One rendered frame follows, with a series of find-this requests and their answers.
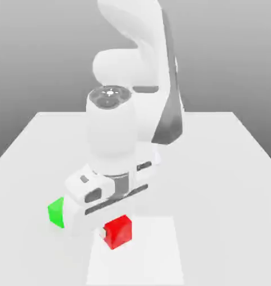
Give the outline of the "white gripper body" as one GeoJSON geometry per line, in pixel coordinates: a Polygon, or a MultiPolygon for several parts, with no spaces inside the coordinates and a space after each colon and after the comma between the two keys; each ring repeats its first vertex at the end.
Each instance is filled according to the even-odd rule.
{"type": "Polygon", "coordinates": [[[142,208],[149,190],[149,185],[143,184],[123,198],[109,199],[91,207],[81,206],[67,193],[63,201],[64,229],[68,235],[77,236],[103,227],[122,215],[130,215],[142,208]]]}

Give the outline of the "small red cube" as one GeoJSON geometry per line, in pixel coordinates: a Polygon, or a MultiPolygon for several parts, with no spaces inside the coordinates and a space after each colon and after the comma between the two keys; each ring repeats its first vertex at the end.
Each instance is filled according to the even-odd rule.
{"type": "Polygon", "coordinates": [[[132,221],[123,215],[106,223],[104,241],[111,250],[132,240],[132,221]]]}

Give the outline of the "small green cube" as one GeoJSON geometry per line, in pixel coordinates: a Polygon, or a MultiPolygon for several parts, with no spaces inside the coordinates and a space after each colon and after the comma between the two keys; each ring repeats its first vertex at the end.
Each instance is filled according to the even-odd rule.
{"type": "Polygon", "coordinates": [[[64,228],[63,203],[64,203],[64,197],[60,197],[53,203],[49,204],[47,207],[49,220],[60,228],[64,228]]]}

